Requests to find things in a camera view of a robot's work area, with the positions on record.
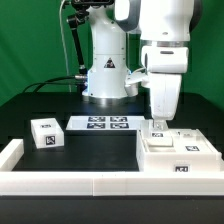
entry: green backdrop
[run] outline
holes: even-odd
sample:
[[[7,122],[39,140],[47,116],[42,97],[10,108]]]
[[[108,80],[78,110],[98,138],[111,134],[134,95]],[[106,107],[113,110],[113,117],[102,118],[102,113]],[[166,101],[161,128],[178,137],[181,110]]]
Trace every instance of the green backdrop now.
[[[59,26],[60,0],[0,0],[0,105],[26,86],[66,75]],[[199,93],[224,110],[224,1],[203,0],[203,17],[191,34],[190,66],[182,91]],[[63,18],[73,9],[63,10]],[[65,39],[71,74],[78,71],[66,22]],[[84,59],[92,62],[91,32],[80,27]],[[129,41],[130,69],[138,67],[138,37]],[[48,86],[43,91],[68,91]]]

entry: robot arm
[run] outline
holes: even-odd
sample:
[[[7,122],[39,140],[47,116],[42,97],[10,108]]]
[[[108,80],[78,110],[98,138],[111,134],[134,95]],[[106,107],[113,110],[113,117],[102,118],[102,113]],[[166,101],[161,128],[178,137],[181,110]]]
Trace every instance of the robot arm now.
[[[155,120],[172,120],[175,115],[181,74],[188,67],[185,43],[200,14],[200,0],[115,1],[118,25],[126,32],[136,28],[141,32],[141,63],[147,76],[143,79],[149,80]]]

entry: warning label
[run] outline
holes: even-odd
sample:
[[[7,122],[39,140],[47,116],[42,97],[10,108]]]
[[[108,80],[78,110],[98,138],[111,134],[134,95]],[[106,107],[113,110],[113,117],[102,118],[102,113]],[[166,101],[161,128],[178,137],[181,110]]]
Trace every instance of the warning label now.
[[[105,64],[104,68],[115,68],[114,62],[111,58],[107,60],[107,63]]]

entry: cable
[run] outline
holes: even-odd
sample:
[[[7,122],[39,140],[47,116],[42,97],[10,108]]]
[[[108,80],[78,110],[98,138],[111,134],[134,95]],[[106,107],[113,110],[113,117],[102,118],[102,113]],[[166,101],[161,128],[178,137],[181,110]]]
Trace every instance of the cable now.
[[[66,73],[67,73],[67,76],[70,76],[69,65],[68,65],[68,53],[67,53],[66,44],[65,44],[64,26],[62,21],[62,9],[63,9],[63,5],[65,4],[65,1],[66,0],[61,1],[61,5],[59,9],[59,21],[60,21],[61,39],[62,39],[62,45],[63,45],[64,57],[65,57]]]
[[[70,76],[65,76],[65,77],[63,76],[63,77],[58,77],[58,78],[54,78],[54,79],[49,79],[49,80],[43,82],[42,84],[40,84],[39,86],[37,86],[36,89],[34,89],[33,92],[37,92],[39,89],[41,89],[43,86],[45,86],[45,83],[61,81],[61,80],[66,80],[66,79],[75,79],[75,75],[70,75]]]
[[[33,83],[29,86],[27,86],[22,93],[25,93],[27,91],[27,89],[33,87],[33,86],[36,86],[36,85],[77,85],[76,82],[72,83],[72,82],[69,82],[69,83],[55,83],[55,82],[38,82],[38,83]]]

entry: white cube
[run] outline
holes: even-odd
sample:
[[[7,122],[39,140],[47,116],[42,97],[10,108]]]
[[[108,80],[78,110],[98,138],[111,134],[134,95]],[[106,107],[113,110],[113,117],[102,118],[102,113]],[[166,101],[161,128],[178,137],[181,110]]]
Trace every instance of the white cube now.
[[[64,132],[55,118],[31,120],[37,149],[64,146]]]

